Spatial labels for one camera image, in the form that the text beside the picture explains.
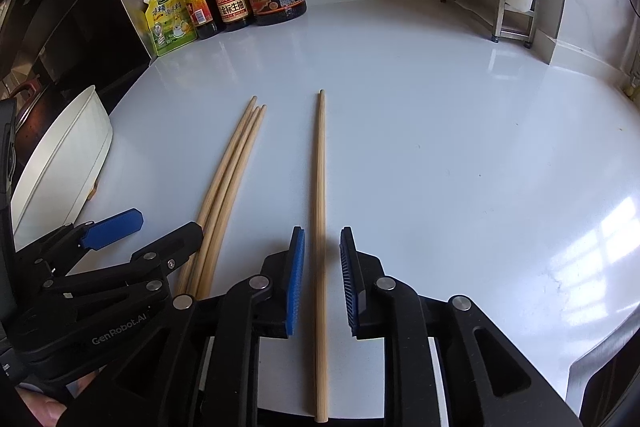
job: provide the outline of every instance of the finger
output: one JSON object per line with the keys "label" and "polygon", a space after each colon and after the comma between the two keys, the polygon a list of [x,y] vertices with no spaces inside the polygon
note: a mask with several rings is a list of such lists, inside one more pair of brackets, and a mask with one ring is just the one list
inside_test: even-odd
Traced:
{"label": "finger", "polygon": [[84,375],[84,377],[78,378],[78,394],[82,393],[82,391],[84,391],[97,376],[98,372],[94,371],[92,373],[89,373],[88,375]]}
{"label": "finger", "polygon": [[56,427],[66,407],[53,398],[17,387],[16,391],[42,427]]}

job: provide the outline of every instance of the white bowl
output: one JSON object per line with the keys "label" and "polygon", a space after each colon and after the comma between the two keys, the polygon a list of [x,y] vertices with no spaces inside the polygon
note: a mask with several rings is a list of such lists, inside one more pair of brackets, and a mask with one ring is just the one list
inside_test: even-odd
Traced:
{"label": "white bowl", "polygon": [[87,87],[51,124],[15,187],[11,216],[16,250],[78,219],[112,138],[95,86]]}

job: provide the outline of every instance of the white countertop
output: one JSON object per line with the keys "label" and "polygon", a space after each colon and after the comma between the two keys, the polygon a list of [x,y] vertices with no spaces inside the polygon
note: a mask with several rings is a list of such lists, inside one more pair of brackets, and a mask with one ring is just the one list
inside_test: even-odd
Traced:
{"label": "white countertop", "polygon": [[[640,114],[619,92],[493,44],[439,3],[310,7],[300,19],[157,60],[111,115],[81,220],[132,206],[142,230],[83,269],[128,261],[194,219],[248,100],[269,108],[212,295],[310,233],[316,93],[327,95],[330,415],[383,415],[382,341],[351,337],[340,230],[420,295],[470,296],[565,396],[571,364],[640,301]],[[312,409],[310,262],[298,334],[260,344],[260,407]]]}

